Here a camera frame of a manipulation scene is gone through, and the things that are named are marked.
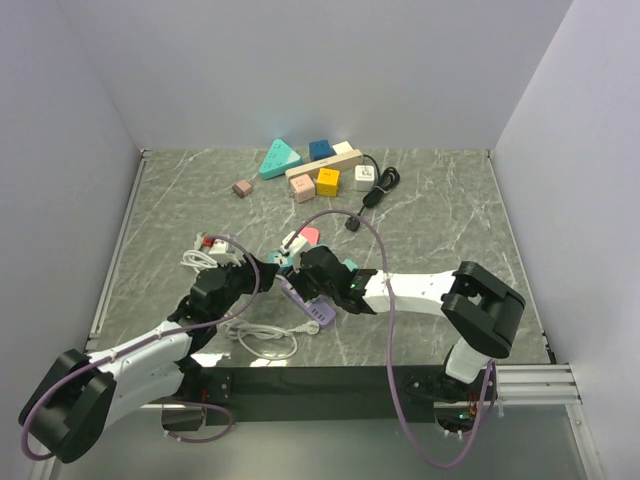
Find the dark blue cube socket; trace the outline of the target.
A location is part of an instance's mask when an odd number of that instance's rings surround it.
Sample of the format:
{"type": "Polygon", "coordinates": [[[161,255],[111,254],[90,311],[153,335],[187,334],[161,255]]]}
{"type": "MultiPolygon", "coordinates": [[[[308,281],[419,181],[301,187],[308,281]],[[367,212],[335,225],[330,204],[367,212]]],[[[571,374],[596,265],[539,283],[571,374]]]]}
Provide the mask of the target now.
{"type": "Polygon", "coordinates": [[[327,140],[310,142],[308,150],[311,161],[318,161],[335,155],[332,146],[327,140]]]}

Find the pink cube socket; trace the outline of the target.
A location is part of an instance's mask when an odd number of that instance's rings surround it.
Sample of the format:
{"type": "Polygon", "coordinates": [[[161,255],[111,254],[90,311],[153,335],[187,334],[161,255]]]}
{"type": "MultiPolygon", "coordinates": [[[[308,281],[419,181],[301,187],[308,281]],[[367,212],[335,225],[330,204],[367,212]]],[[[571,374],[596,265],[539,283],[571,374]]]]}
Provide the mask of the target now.
{"type": "Polygon", "coordinates": [[[300,175],[289,181],[296,203],[303,203],[316,196],[316,185],[308,174],[300,175]]]}

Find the pink flat charger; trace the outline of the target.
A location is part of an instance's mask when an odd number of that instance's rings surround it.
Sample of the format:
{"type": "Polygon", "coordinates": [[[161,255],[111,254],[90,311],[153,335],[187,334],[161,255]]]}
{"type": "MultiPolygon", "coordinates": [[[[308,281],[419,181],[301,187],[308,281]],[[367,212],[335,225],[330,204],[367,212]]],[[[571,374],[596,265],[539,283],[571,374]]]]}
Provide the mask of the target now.
{"type": "Polygon", "coordinates": [[[320,232],[314,227],[304,227],[300,234],[309,242],[311,246],[316,246],[320,240],[320,232]]]}

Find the brown small charger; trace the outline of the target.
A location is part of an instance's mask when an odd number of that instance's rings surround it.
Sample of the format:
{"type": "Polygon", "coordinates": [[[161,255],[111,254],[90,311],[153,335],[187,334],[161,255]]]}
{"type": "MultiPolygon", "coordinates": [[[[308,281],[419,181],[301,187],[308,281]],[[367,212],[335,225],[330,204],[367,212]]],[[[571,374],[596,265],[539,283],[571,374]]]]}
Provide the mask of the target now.
{"type": "Polygon", "coordinates": [[[246,198],[253,192],[253,186],[248,180],[240,180],[232,185],[232,192],[238,198],[246,198]]]}

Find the teal triangular power socket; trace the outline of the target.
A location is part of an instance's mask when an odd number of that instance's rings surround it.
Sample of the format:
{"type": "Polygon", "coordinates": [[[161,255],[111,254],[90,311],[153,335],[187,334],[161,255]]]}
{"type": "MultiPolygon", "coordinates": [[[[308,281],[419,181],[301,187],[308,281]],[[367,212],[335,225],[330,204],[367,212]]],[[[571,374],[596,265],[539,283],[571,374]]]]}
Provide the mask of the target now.
{"type": "Polygon", "coordinates": [[[262,161],[259,175],[263,180],[272,179],[302,164],[303,160],[299,153],[283,140],[275,139],[262,161]]]}

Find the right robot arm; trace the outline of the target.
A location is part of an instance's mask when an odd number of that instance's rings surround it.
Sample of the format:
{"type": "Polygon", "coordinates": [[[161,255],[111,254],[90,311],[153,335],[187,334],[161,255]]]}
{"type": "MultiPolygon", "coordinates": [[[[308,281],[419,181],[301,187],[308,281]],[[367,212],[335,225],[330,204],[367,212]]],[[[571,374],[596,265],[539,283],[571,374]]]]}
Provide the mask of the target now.
{"type": "Polygon", "coordinates": [[[400,311],[447,318],[460,339],[438,378],[452,399],[473,388],[489,361],[510,355],[526,306],[521,294],[471,261],[437,274],[351,270],[329,248],[316,246],[285,270],[285,278],[303,300],[329,297],[353,315],[400,311]]]}

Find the black base bar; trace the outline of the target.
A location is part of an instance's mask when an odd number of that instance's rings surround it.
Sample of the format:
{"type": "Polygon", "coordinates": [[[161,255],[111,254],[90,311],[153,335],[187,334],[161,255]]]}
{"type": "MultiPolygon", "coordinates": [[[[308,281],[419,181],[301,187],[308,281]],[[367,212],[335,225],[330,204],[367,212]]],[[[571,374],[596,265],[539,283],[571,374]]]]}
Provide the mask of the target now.
{"type": "MultiPolygon", "coordinates": [[[[447,379],[436,365],[393,368],[408,423],[433,423],[437,403],[479,398],[484,371],[470,384],[447,379]]],[[[378,420],[397,416],[384,366],[202,367],[161,403],[203,402],[237,422],[378,420]]]]}

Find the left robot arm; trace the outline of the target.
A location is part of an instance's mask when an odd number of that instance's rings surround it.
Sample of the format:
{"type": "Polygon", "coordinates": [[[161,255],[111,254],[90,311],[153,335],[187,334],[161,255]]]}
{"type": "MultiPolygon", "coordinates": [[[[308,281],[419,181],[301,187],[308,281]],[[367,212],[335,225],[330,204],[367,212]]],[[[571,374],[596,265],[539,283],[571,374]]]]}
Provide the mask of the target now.
{"type": "Polygon", "coordinates": [[[200,369],[192,354],[231,318],[241,296],[270,290],[278,270],[251,254],[237,265],[205,269],[154,329],[90,355],[76,349],[61,354],[19,415],[23,453],[36,461],[55,457],[70,463],[139,407],[171,396],[179,402],[193,399],[200,369]]]}

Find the purple power strip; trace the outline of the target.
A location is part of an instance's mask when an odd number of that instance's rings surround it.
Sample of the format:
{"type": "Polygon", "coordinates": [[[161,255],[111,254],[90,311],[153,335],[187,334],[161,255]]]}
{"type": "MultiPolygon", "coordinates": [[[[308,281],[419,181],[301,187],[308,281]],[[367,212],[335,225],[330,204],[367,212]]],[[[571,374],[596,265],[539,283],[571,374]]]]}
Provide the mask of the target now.
{"type": "Polygon", "coordinates": [[[323,297],[317,297],[312,301],[304,301],[287,281],[281,283],[281,289],[307,317],[318,324],[321,330],[328,328],[334,322],[336,312],[323,297]]]}

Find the white cube adapter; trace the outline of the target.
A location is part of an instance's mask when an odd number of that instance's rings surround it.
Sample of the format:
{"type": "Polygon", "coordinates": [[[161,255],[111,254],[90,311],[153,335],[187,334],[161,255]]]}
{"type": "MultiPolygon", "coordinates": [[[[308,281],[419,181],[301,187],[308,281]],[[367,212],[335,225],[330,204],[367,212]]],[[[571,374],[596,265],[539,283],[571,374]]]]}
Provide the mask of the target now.
{"type": "Polygon", "coordinates": [[[376,184],[377,171],[371,165],[356,165],[354,168],[354,190],[358,192],[368,192],[376,184]]]}

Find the beige long power strip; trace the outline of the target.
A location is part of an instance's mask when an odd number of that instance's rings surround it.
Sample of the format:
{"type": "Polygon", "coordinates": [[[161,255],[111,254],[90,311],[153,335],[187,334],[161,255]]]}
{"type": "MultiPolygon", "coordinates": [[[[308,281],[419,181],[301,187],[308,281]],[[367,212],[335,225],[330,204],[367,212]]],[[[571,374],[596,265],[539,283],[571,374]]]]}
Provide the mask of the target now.
{"type": "Polygon", "coordinates": [[[321,160],[304,163],[300,166],[290,168],[285,171],[287,180],[292,180],[302,175],[317,175],[321,168],[328,168],[337,171],[345,171],[354,168],[363,160],[363,152],[359,149],[327,157],[321,160]]]}

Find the teal small charger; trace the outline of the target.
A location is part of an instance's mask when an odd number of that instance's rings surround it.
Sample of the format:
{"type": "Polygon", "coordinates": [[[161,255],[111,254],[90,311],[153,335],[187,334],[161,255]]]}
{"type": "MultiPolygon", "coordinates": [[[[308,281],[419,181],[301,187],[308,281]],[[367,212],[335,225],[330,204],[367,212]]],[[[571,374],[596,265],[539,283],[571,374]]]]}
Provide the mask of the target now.
{"type": "Polygon", "coordinates": [[[351,259],[345,258],[342,261],[342,264],[347,267],[349,271],[354,271],[358,269],[358,265],[351,259]]]}

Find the teal power strip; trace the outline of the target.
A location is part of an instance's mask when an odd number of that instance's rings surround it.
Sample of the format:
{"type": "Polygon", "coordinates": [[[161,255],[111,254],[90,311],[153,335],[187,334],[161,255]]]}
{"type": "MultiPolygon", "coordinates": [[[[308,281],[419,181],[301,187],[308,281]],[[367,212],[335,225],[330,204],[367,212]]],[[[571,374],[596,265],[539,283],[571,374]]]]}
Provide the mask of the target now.
{"type": "Polygon", "coordinates": [[[267,260],[269,263],[277,265],[280,270],[289,268],[292,265],[291,257],[281,253],[279,250],[270,252],[267,260]]]}

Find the yellow cube socket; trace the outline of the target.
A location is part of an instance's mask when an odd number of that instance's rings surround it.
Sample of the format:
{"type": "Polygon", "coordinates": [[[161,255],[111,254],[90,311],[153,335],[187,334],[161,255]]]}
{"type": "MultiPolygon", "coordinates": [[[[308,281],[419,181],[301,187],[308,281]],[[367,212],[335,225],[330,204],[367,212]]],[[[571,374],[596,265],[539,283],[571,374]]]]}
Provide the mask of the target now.
{"type": "Polygon", "coordinates": [[[316,179],[316,194],[336,197],[339,190],[340,172],[335,169],[321,168],[316,179]]]}

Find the white cube socket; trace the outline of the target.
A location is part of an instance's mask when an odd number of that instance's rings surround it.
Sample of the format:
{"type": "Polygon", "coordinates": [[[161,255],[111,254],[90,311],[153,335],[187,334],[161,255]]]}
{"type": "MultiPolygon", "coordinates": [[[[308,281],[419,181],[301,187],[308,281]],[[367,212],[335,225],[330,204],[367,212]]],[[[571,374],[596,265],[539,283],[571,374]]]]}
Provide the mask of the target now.
{"type": "Polygon", "coordinates": [[[332,145],[332,149],[336,155],[341,155],[354,150],[349,141],[342,141],[332,145]]]}

